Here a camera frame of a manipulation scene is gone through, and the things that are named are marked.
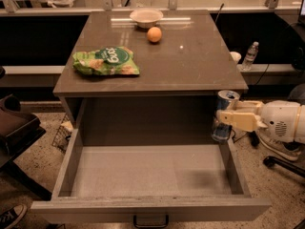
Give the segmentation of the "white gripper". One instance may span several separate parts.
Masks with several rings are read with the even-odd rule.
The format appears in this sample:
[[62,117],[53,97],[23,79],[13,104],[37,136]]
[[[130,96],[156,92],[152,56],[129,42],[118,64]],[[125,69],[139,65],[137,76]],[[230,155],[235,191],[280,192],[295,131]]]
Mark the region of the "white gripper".
[[300,142],[300,104],[297,102],[238,101],[235,111],[218,110],[216,117],[221,123],[242,131],[258,129],[259,136],[286,143]]

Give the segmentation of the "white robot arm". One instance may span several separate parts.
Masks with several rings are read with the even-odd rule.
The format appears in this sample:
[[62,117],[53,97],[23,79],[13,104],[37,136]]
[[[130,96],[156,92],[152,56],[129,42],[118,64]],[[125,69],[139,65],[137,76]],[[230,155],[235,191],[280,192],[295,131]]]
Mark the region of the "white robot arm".
[[218,110],[221,123],[252,132],[264,131],[267,137],[290,143],[305,143],[305,106],[292,101],[237,101],[226,110]]

